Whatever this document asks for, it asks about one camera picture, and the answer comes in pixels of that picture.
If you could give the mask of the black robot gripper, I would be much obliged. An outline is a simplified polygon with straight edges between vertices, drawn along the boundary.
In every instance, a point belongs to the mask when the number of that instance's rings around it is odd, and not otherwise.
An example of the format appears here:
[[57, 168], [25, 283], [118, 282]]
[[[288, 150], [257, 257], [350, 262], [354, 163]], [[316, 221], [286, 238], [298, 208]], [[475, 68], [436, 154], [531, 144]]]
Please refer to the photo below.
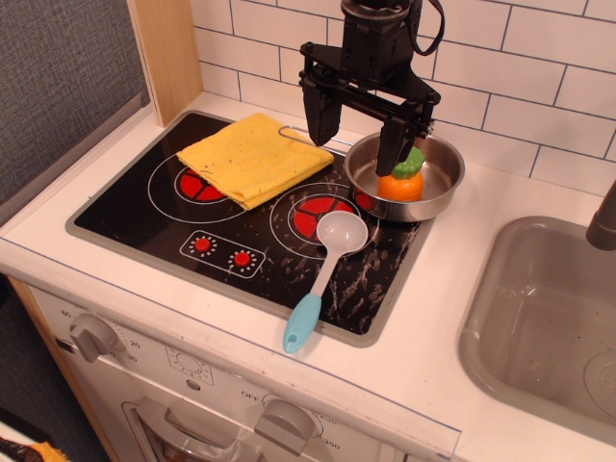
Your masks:
[[339, 131], [348, 106], [383, 121], [376, 174], [391, 173], [406, 145], [424, 138], [433, 124], [440, 94], [411, 67], [416, 55], [436, 51], [437, 36], [427, 49], [418, 44], [421, 1], [343, 1], [343, 44], [301, 45], [299, 73], [309, 136], [323, 146]]

